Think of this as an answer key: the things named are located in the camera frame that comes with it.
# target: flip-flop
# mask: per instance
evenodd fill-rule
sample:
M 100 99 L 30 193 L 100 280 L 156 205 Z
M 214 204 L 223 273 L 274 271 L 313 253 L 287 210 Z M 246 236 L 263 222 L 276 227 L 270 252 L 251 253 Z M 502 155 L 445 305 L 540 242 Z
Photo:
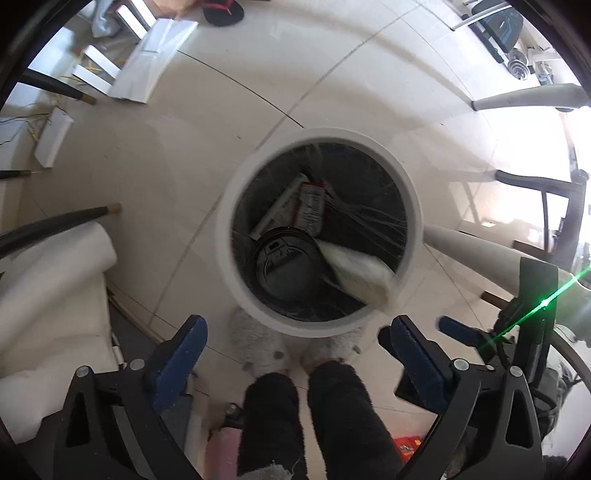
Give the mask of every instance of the flip-flop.
M 235 0 L 210 0 L 203 4 L 203 13 L 217 27 L 227 27 L 244 18 L 244 9 Z

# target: fuzzy slipper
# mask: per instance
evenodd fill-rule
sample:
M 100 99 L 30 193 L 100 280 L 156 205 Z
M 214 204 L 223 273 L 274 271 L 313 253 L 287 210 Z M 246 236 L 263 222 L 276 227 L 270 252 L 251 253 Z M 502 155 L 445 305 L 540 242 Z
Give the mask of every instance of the fuzzy slipper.
M 314 338 L 301 356 L 302 365 L 315 365 L 322 360 L 346 362 L 354 354 L 361 353 L 357 346 L 363 335 L 363 327 L 334 337 Z
M 228 27 L 244 18 L 244 9 L 234 0 L 209 0 L 203 4 L 203 13 L 216 27 Z
M 289 368 L 290 356 L 281 334 L 257 322 L 244 310 L 232 315 L 230 334 L 242 369 L 253 377 Z

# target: red packaging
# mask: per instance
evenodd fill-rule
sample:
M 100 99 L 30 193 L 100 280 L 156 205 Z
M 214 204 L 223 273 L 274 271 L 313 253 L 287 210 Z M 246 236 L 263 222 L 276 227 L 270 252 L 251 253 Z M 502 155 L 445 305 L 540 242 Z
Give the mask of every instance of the red packaging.
M 421 437 L 399 437 L 397 439 L 392 439 L 392 441 L 404 463 L 408 462 L 414 452 L 416 452 L 421 446 Z

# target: leg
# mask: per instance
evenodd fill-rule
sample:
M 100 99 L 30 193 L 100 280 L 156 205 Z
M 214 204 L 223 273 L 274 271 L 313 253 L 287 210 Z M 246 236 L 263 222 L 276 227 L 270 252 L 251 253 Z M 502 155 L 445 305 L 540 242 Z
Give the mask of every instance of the leg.
M 297 390 L 279 373 L 264 375 L 246 391 L 238 475 L 273 464 L 294 480 L 307 478 Z
M 392 480 L 402 459 L 352 366 L 327 362 L 310 375 L 308 404 L 328 480 Z
M 242 310 L 232 316 L 230 331 L 244 369 L 258 378 L 244 396 L 238 475 L 270 468 L 274 478 L 306 480 L 300 403 L 296 387 L 283 374 L 290 359 L 281 335 Z

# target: white fabric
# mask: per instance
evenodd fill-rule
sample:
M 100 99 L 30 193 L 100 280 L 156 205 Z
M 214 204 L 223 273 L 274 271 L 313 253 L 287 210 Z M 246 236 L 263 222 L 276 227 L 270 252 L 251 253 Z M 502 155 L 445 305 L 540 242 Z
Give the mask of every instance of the white fabric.
M 112 356 L 109 306 L 105 278 L 97 273 L 48 308 L 0 353 L 0 378 L 35 369 L 54 342 L 72 336 L 100 336 L 104 356 Z
M 0 352 L 44 311 L 116 260 L 111 239 L 96 222 L 21 253 L 0 278 Z
M 103 337 L 80 335 L 56 340 L 36 368 L 0 380 L 0 417 L 15 443 L 35 437 L 43 417 L 61 410 L 81 365 L 95 373 L 117 370 Z

